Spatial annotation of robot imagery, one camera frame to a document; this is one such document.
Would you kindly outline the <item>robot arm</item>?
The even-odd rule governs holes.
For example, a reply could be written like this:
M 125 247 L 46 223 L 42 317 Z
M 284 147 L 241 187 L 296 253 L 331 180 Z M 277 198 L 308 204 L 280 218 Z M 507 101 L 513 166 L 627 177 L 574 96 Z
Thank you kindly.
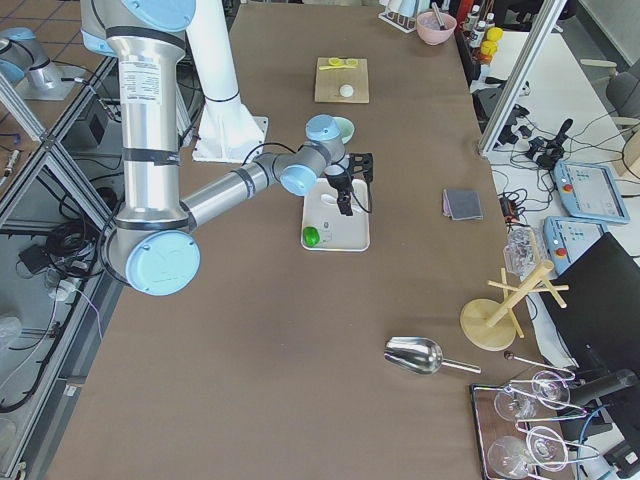
M 27 99 L 59 100 L 62 94 L 60 68 L 26 27 L 1 31 L 1 74 L 14 86 L 23 84 Z
M 85 1 L 85 46 L 118 61 L 125 200 L 104 248 L 132 288 L 173 294 L 196 275 L 200 225 L 274 183 L 308 194 L 320 177 L 351 213 L 353 158 L 335 120 L 311 118 L 290 154 L 262 151 L 265 133 L 241 101 L 223 6 L 218 1 Z M 199 191 L 179 192 L 177 65 L 190 55 L 205 98 L 197 147 L 233 169 Z

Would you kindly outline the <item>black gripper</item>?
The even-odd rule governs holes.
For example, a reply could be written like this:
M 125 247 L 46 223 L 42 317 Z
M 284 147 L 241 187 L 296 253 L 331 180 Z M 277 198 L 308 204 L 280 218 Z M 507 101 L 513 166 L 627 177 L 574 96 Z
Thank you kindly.
M 353 188 L 352 178 L 349 171 L 344 170 L 342 173 L 337 173 L 335 175 L 326 173 L 325 178 L 329 185 L 337 192 L 336 203 L 340 213 L 344 216 L 351 216 L 351 193 L 353 192 Z

